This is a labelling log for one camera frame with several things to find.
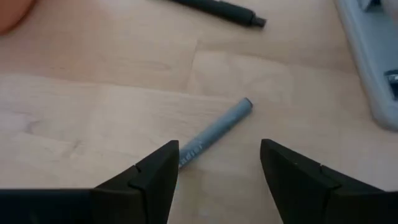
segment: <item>wooden table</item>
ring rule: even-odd
[[[180,173],[169,223],[281,223],[271,138],[384,190],[398,138],[372,120],[332,0],[231,0],[247,29],[161,0],[41,0],[0,37],[0,187],[94,187],[247,96],[254,112]]]

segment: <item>gray plastic tray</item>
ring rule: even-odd
[[[375,120],[398,131],[398,99],[385,76],[398,69],[398,29],[382,7],[360,8],[355,0],[335,0],[368,93]]]

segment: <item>black pen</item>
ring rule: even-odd
[[[245,7],[236,6],[224,1],[215,0],[171,0],[203,12],[210,13],[215,16],[222,17],[229,21],[241,24],[243,26],[258,26],[264,27],[266,20],[257,17],[250,9]]]

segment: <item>gray marker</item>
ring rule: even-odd
[[[252,111],[253,104],[249,99],[243,98],[237,105],[229,109],[215,123],[211,124],[198,136],[193,138],[180,150],[179,168],[187,165],[214,142],[224,136],[235,124],[245,118]]]

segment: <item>light wood surface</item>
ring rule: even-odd
[[[372,120],[332,0],[232,0],[246,29],[160,0],[41,0],[0,37],[0,187],[93,187],[241,97],[239,123],[178,178],[169,223],[281,223],[271,138],[384,190],[397,134]]]

